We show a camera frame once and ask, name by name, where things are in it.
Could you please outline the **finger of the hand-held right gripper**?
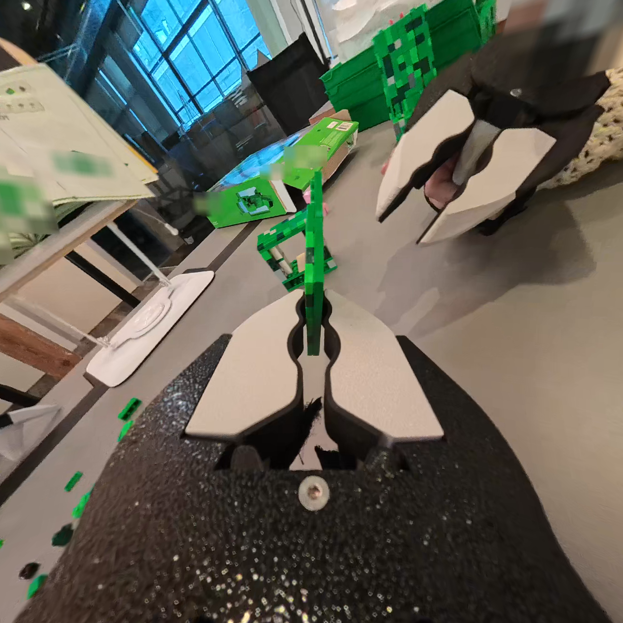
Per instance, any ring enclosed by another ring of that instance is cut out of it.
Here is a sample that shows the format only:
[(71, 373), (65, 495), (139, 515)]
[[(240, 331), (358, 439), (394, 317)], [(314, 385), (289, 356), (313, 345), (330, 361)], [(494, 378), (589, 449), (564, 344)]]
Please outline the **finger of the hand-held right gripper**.
[(519, 187), (555, 143), (554, 137), (538, 128), (504, 129), (493, 142), (484, 168), (468, 178), (462, 192), (440, 211), (417, 244), (457, 238), (498, 214), (517, 197)]
[(384, 222), (412, 189), (422, 189), (467, 139), (475, 122), (469, 99), (448, 90), (398, 141), (387, 161), (376, 204)]

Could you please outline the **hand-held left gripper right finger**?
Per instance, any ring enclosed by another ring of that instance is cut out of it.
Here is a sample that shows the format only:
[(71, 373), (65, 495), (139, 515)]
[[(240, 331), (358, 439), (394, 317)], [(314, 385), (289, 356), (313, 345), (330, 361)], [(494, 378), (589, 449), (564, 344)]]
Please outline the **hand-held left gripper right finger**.
[(333, 290), (325, 301), (329, 437), (339, 448), (441, 440), (443, 428), (392, 330)]

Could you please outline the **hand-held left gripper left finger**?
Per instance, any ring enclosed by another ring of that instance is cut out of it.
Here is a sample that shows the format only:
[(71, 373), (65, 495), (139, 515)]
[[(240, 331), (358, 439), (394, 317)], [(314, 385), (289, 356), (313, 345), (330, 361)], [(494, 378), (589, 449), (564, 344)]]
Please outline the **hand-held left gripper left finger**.
[(239, 442), (303, 407), (300, 290), (254, 313), (233, 333), (185, 434)]

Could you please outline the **green lego plate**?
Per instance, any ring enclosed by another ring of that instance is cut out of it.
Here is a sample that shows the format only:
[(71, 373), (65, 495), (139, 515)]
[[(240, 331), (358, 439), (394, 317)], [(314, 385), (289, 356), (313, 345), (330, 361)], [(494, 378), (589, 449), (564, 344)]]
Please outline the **green lego plate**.
[(314, 171), (310, 183), (311, 203), (307, 207), (305, 235), (308, 293), (305, 292), (307, 355), (320, 354), (321, 328), (324, 305), (324, 238), (322, 170)]

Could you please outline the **person's right forearm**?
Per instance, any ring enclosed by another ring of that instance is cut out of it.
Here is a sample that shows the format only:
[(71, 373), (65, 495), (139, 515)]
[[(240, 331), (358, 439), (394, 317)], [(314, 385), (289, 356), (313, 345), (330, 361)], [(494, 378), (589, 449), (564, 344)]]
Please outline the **person's right forearm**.
[(576, 183), (604, 163), (622, 160), (622, 66), (606, 70), (605, 75), (610, 87), (597, 101), (603, 113), (595, 121), (586, 144), (557, 175), (541, 184), (541, 189)]

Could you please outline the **green pixel lego figure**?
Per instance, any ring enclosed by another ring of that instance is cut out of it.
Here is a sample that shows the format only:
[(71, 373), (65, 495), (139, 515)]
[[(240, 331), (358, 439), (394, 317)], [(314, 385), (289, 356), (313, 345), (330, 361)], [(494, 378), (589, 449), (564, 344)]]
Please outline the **green pixel lego figure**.
[(421, 4), (373, 38), (385, 102), (396, 140), (406, 132), (424, 88), (437, 75), (427, 6)]

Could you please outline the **green lego box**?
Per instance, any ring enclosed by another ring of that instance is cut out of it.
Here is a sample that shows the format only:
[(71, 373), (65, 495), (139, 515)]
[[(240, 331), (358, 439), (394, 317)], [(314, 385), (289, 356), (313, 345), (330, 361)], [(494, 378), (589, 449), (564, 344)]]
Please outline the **green lego box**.
[(326, 183), (353, 151), (358, 123), (331, 116), (255, 152), (194, 205), (221, 229), (297, 212), (315, 171)]

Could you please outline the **pile of loose lego bricks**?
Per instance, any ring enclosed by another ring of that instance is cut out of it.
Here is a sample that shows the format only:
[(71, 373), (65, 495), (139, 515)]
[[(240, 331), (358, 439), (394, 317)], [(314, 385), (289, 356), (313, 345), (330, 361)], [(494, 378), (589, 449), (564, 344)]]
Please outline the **pile of loose lego bricks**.
[(90, 494), (142, 402), (89, 409), (17, 488), (1, 494), (1, 621), (42, 588), (77, 530)]

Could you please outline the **lego instruction booklet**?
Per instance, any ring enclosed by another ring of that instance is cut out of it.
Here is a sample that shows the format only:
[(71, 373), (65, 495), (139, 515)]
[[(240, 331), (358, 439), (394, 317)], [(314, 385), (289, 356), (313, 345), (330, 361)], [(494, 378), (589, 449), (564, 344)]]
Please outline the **lego instruction booklet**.
[(1, 266), (79, 207), (152, 198), (157, 180), (47, 65), (1, 72)]

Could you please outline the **person's right hand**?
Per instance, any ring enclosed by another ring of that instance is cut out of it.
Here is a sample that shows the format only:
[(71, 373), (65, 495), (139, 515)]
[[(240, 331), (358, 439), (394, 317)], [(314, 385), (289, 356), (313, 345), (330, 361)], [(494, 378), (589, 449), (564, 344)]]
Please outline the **person's right hand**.
[(454, 200), (457, 194), (463, 191), (465, 184), (456, 184), (454, 181), (454, 171), (460, 155), (460, 152), (453, 154), (425, 182), (423, 187), (425, 200), (436, 212), (444, 209), (448, 203)]

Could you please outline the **green plastic crate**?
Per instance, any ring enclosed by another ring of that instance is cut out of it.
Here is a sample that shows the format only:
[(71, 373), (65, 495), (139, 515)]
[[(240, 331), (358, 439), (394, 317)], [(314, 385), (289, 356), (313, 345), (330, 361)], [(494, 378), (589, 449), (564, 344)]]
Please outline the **green plastic crate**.
[(336, 18), (339, 63), (321, 80), (338, 112), (347, 110), (360, 129), (390, 121), (373, 38), (411, 9), (425, 4), (437, 75), (496, 33), (496, 1), (339, 1)]

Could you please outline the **black panel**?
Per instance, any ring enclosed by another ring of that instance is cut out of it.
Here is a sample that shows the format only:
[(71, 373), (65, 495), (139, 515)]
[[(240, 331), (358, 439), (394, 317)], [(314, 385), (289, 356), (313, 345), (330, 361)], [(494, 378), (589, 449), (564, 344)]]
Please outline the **black panel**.
[(318, 57), (307, 34), (273, 59), (248, 72), (248, 78), (286, 135), (308, 126), (328, 97), (321, 77), (327, 63)]

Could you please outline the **white paper sheet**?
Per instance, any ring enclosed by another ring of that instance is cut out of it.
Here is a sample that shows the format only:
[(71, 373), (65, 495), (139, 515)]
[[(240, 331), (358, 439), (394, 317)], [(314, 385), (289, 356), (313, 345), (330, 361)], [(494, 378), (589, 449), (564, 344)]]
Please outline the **white paper sheet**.
[(60, 407), (36, 404), (1, 415), (1, 457), (11, 462), (24, 458), (51, 430)]

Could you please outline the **green lego frame structure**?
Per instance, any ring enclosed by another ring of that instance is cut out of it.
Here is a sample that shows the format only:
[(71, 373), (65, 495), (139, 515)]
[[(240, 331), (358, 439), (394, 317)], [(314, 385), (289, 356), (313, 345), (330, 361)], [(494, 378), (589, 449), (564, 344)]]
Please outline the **green lego frame structure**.
[(288, 259), (282, 246), (298, 235), (305, 237), (307, 210), (291, 215), (258, 235), (257, 251), (288, 292), (302, 290), (308, 293), (305, 278), (306, 251), (297, 259)]

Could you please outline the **glass window wall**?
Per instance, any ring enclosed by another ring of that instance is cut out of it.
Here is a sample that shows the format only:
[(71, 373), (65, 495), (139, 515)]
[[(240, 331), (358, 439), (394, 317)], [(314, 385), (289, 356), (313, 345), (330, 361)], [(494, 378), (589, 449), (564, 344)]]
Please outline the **glass window wall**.
[(149, 151), (226, 102), (272, 58), (248, 1), (61, 1), (40, 56), (124, 140)]

